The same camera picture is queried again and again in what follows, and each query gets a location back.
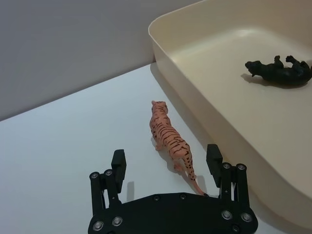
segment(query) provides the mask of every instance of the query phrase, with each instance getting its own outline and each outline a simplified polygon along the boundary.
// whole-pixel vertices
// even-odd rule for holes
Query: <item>tiger leg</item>
[[[196,182],[196,175],[194,173],[194,168],[193,168],[193,160],[192,160],[192,155],[186,155],[183,158],[184,164],[186,166],[186,171],[188,173],[189,179],[191,180],[191,184],[194,186],[194,188],[197,190],[197,192],[200,195],[206,195],[201,188],[198,186]]]
[[[155,149],[157,151],[162,150],[162,145],[156,141]]]
[[[159,143],[157,136],[156,136],[156,131],[151,129],[152,135],[153,135],[153,139],[155,141],[155,149],[157,151],[162,150],[162,144]]]
[[[174,169],[175,169],[177,172],[183,172],[183,171],[184,171],[184,168],[182,167],[182,165],[180,164],[180,162],[177,161],[177,160],[174,160]]]

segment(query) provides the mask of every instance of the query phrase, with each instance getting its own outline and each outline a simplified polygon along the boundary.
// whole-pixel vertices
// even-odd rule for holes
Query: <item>black stripe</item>
[[[153,119],[153,122],[155,122],[155,120],[156,120],[156,119],[159,119],[159,117],[157,117],[157,118],[154,118],[154,119]]]
[[[159,125],[161,125],[161,124],[162,124],[162,122],[156,124],[155,127],[157,128],[157,127],[158,127]]]
[[[182,150],[182,149],[178,149],[178,150],[174,151],[174,154],[175,154],[176,152],[180,151],[180,150]]]
[[[182,143],[182,142],[184,142],[184,140],[183,140],[183,139],[178,141],[178,143]],[[183,147],[183,146],[182,146],[182,147]]]
[[[176,146],[179,146],[179,144],[176,144],[175,146],[173,146],[172,148],[176,147]]]
[[[165,132],[165,133],[160,137],[160,139],[162,139],[167,133],[170,133],[170,132],[171,132],[172,134],[170,134],[169,136],[172,136],[172,135],[176,134],[176,131],[169,130],[169,131]]]
[[[171,141],[173,141],[174,139],[172,139]],[[173,145],[173,144],[176,144],[177,142],[175,141],[175,142],[172,142],[172,143],[170,143],[170,145]]]
[[[170,136],[172,136],[172,134],[169,135],[169,136],[166,136],[166,137],[164,138],[164,141],[165,141],[168,137],[170,137]]]
[[[158,126],[155,128],[155,130],[158,131],[158,128],[160,128],[161,126],[164,126],[164,124],[161,123],[160,125],[158,125]]]
[[[162,128],[160,128],[160,129],[158,130],[159,134],[161,135],[161,131],[166,130],[167,128],[168,128],[167,126],[163,126]]]
[[[162,132],[163,132],[163,131],[166,131],[168,128],[169,128],[169,127],[166,127],[166,129],[160,130],[160,133],[159,133],[159,134],[162,135]]]

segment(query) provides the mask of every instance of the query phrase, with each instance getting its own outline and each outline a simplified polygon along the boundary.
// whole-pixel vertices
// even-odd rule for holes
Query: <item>white table surface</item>
[[[87,233],[92,217],[89,174],[110,168],[116,149],[124,149],[127,160],[119,195],[123,203],[156,193],[193,193],[171,164],[168,170],[166,155],[153,147],[152,100],[167,102],[172,124],[191,146],[199,185],[218,194],[205,149],[156,73],[155,64],[144,66],[0,122],[0,233]],[[293,233],[281,231],[285,225],[275,228],[258,221],[257,234]]]

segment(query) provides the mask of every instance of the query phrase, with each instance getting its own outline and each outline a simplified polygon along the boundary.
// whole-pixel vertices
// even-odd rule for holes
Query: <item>tiger figurine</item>
[[[200,189],[196,182],[190,146],[171,125],[167,113],[168,108],[166,102],[152,101],[150,128],[156,143],[155,149],[162,150],[163,148],[166,148],[169,156],[174,162],[174,169],[178,172],[186,171],[191,180],[191,184],[197,192],[200,195],[208,196]],[[180,164],[181,159],[183,160],[186,169]]]

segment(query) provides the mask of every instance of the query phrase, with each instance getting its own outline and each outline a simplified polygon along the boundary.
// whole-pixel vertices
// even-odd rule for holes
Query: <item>gray wall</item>
[[[1,0],[0,120],[153,61],[148,25],[198,0]]]

